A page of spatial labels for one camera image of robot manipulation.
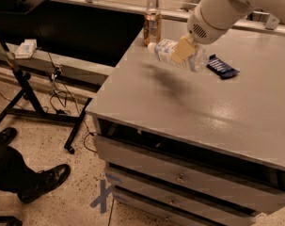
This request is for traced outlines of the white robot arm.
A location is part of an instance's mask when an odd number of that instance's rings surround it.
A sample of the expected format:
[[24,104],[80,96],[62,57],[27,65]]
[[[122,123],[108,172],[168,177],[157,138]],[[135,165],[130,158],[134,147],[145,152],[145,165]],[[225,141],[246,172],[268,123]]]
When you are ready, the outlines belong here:
[[201,44],[215,42],[257,8],[285,24],[285,0],[200,0],[187,20],[188,34],[179,39],[172,59],[181,63],[194,55]]

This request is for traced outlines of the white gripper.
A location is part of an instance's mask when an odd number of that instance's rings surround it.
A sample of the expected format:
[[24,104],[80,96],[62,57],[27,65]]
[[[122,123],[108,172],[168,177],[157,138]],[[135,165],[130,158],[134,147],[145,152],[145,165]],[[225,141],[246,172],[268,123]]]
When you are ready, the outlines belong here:
[[190,34],[181,36],[171,58],[181,63],[193,55],[197,48],[194,40],[200,44],[211,44],[224,35],[231,27],[231,7],[204,6],[198,4],[187,20]]

